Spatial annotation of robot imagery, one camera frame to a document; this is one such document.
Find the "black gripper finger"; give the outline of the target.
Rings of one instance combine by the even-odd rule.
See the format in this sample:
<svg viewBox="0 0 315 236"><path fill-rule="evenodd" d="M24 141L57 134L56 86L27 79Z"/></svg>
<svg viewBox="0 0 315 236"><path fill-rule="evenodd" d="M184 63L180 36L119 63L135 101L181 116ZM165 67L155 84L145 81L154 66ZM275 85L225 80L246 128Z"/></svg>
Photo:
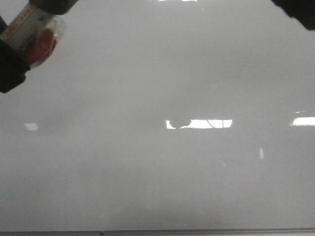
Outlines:
<svg viewBox="0 0 315 236"><path fill-rule="evenodd" d="M295 18L305 29L315 30L314 0L272 0L288 17Z"/></svg>
<svg viewBox="0 0 315 236"><path fill-rule="evenodd" d="M29 0L35 7L54 15L66 14L78 0Z"/></svg>
<svg viewBox="0 0 315 236"><path fill-rule="evenodd" d="M7 93L22 84L29 64L10 46L0 41L0 92Z"/></svg>

